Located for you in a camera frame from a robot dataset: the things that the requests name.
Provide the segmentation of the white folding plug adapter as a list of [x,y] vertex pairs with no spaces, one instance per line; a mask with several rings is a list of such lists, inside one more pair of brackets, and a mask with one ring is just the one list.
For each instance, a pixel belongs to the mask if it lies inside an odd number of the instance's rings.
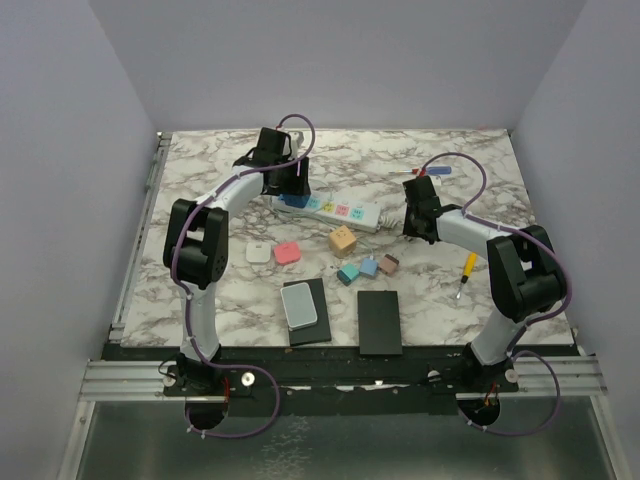
[[250,264],[267,264],[271,254],[272,247],[265,242],[252,242],[246,246],[245,257]]

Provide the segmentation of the pink plug adapter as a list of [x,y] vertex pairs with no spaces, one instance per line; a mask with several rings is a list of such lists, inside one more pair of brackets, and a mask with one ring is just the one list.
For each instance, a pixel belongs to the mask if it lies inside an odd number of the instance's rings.
[[286,242],[274,247],[274,256],[278,265],[288,265],[301,259],[301,251],[297,242]]

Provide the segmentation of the white power strip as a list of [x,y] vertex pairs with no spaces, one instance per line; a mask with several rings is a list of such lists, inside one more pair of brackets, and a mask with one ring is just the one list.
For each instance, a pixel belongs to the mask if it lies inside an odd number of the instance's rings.
[[280,196],[274,197],[271,201],[271,206],[280,212],[310,216],[330,224],[345,225],[369,233],[375,233],[380,227],[381,208],[374,203],[315,192],[309,195],[309,202],[303,210],[294,211],[282,206]]

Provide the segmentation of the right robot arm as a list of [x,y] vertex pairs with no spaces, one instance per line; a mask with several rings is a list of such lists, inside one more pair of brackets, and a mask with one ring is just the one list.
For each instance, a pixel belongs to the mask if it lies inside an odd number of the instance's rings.
[[481,219],[457,205],[443,205],[430,178],[403,183],[406,212],[403,234],[433,245],[445,242],[485,259],[494,311],[478,336],[465,347],[461,383],[481,391],[496,376],[532,323],[562,312],[572,296],[568,274],[555,255],[546,230],[517,229]]

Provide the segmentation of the light blue USB charger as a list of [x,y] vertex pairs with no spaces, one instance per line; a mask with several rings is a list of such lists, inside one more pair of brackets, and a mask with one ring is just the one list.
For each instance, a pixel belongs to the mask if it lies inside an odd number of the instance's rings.
[[363,277],[369,279],[375,278],[378,272],[378,262],[371,257],[364,258],[360,265],[359,272]]

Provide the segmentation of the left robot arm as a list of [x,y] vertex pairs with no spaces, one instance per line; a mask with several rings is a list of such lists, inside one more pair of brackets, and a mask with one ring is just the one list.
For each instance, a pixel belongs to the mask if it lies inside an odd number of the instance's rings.
[[180,289],[180,353],[195,361],[186,382],[199,394],[214,392],[221,380],[220,369],[209,361],[220,347],[215,293],[229,260],[230,221],[258,196],[310,193],[310,151],[302,149],[303,141],[301,132],[264,127],[257,144],[233,163],[221,184],[194,200],[178,199],[171,207],[163,263]]

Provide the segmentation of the blue cube socket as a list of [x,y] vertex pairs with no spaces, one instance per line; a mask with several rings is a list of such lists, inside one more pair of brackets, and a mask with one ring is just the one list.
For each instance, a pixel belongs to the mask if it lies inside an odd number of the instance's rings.
[[298,196],[284,194],[279,197],[279,200],[281,201],[283,207],[286,207],[287,209],[293,209],[294,211],[303,210],[307,206],[309,199],[309,195]]

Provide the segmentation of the teal USB charger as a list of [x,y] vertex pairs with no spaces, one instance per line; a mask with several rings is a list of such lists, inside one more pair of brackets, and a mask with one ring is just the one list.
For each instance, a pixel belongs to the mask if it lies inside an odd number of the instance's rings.
[[353,264],[346,264],[337,271],[337,278],[344,285],[350,285],[359,276],[359,269]]

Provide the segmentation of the beige cube socket adapter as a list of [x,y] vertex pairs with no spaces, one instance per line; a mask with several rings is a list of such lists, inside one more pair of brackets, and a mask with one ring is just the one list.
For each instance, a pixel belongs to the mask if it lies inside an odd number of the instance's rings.
[[329,233],[328,244],[336,257],[344,258],[355,250],[357,239],[347,226],[342,225]]

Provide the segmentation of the dusty pink USB charger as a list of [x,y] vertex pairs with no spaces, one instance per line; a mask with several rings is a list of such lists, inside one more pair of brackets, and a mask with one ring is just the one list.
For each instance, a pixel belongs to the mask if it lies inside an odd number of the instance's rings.
[[379,262],[378,269],[385,275],[393,276],[399,266],[399,260],[390,254],[386,254]]

